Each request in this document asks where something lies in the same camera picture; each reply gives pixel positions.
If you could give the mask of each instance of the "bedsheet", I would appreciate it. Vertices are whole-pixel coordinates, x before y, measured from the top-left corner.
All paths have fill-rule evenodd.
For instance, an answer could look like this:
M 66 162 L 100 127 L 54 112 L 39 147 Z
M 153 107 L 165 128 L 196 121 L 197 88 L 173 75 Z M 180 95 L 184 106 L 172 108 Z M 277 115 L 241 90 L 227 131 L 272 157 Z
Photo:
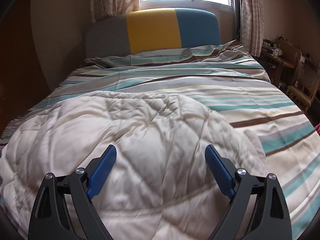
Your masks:
M 236 130 L 255 132 L 283 188 L 293 239 L 319 208 L 320 137 L 303 112 L 270 84 L 262 66 L 236 41 L 86 59 L 85 66 L 51 95 L 7 126 L 0 146 L 7 144 L 21 123 L 52 104 L 96 90 L 183 94 L 222 114 Z

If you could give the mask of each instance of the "metal screw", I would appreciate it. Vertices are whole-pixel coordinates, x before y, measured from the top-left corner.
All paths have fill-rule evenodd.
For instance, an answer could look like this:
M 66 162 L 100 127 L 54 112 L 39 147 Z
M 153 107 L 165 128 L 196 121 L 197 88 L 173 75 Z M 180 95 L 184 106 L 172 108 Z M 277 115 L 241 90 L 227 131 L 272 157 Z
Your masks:
M 84 173 L 84 168 L 76 169 L 76 174 L 82 174 L 82 173 Z
M 53 177 L 53 174 L 52 173 L 48 173 L 45 175 L 45 178 L 46 179 L 51 179 Z
M 276 179 L 276 178 L 277 178 L 277 176 L 276 176 L 276 175 L 274 175 L 273 173 L 270 173 L 270 174 L 269 174 L 269 178 L 274 180 L 274 179 Z
M 237 172 L 238 172 L 238 174 L 240 174 L 240 175 L 245 175 L 245 174 L 247 173 L 246 170 L 243 169 L 243 168 L 239 168 L 239 169 L 237 170 Z

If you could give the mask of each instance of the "wooden cabinet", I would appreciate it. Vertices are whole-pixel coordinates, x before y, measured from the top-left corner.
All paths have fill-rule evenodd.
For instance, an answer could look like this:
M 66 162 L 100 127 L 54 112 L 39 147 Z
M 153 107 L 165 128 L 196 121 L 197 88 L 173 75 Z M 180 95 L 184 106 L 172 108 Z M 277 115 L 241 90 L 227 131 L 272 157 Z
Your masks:
M 49 93 L 33 42 L 30 0 L 16 0 L 0 23 L 0 134 Z

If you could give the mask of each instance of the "blue gripper pad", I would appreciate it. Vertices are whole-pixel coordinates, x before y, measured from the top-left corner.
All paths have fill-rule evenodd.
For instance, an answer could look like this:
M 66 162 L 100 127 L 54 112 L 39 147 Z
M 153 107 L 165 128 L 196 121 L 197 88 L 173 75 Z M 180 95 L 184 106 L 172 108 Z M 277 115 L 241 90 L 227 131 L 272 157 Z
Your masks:
M 219 158 L 217 150 L 208 145 L 205 148 L 204 157 L 208 164 L 210 171 L 212 172 L 217 184 L 223 195 L 228 196 L 230 199 L 235 195 L 233 189 L 233 179 Z
M 98 195 L 105 183 L 107 177 L 110 174 L 110 171 L 113 165 L 116 162 L 117 150 L 112 145 L 109 149 L 106 149 L 107 153 L 104 152 L 104 157 L 98 164 L 97 168 L 92 173 L 89 179 L 89 188 L 87 190 L 87 196 L 92 199 L 94 196 Z

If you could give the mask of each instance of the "quilted comforter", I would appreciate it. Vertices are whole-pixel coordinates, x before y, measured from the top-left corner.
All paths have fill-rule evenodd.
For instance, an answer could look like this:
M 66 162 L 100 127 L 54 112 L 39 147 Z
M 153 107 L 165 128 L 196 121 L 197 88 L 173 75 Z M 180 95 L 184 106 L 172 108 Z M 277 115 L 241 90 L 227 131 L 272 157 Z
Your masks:
M 261 144 L 191 98 L 92 92 L 24 122 L 3 150 L 2 193 L 20 226 L 28 228 L 47 172 L 70 174 L 109 144 L 116 164 L 93 203 L 114 239 L 208 238 L 228 204 L 207 168 L 208 144 L 237 167 L 268 173 Z

